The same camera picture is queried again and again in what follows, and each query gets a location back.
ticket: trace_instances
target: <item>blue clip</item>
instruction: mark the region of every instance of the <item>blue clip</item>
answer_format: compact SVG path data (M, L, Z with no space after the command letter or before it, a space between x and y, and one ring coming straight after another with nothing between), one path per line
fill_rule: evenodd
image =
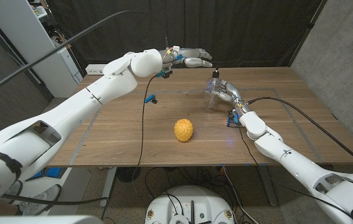
M144 103L148 103L148 102L153 102L154 104L157 103L156 95L153 94L144 100Z
M159 73L157 73L157 78L158 77L163 77L165 75L165 72L164 72L164 70L161 70Z
M176 58L175 58L175 60L180 60L180 59L182 59L183 58L183 55L178 55Z

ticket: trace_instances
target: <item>black curtain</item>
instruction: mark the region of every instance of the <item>black curtain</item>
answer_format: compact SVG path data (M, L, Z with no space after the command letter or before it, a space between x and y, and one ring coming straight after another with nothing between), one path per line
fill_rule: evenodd
M169 45L203 48L221 67L288 66L321 0L47 0L66 37L118 11L158 18ZM72 44L77 60L108 63L127 52L164 49L158 21L123 14Z

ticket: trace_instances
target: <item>table top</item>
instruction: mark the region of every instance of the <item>table top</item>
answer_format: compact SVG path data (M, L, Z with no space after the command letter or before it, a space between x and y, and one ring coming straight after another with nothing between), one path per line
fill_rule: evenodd
M204 92L213 68L174 69L170 78L152 80L148 95L157 104L144 109L144 144L141 166L245 166L255 165L238 128L228 128L230 103L219 100L214 110ZM221 68L220 78L233 83L244 101L272 96L304 111L353 151L353 137L297 74L283 68ZM99 79L87 75L77 91ZM141 118L144 91L150 78L137 78L136 89L104 105L69 137L49 166L136 166L141 150ZM273 100L250 105L284 142L320 164L353 164L353 157L294 109ZM174 124L189 119L194 133L179 142ZM259 164L278 165L263 156L244 134Z

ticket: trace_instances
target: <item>yellow textured ball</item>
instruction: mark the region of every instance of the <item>yellow textured ball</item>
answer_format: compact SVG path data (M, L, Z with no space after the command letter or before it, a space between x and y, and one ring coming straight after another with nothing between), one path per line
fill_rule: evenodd
M175 123L175 136L179 141L187 141L193 134L193 124L188 119L180 119Z

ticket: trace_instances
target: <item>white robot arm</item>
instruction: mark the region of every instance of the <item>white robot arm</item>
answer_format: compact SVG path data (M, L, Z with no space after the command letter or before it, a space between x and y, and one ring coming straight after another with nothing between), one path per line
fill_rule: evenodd
M164 58L164 52L156 49L127 53L106 65L101 78L56 108L0 131L0 196L17 179L26 180L44 168L70 134L104 104L133 91L138 85L133 75L147 77L163 68L169 75L174 62L188 62L190 67L212 66L198 58L211 59L202 49L175 46L165 53L168 51L182 56L170 62L171 55ZM187 60L190 57L197 57L192 59L194 63Z
M247 129L247 136L254 140L255 146L263 155L283 165L311 195L343 209L353 217L353 174L323 169L287 146L276 131L249 109L231 83L215 75L209 84L207 92L233 104L236 118ZM353 222L353 219L340 210L318 200L317 203L336 223Z

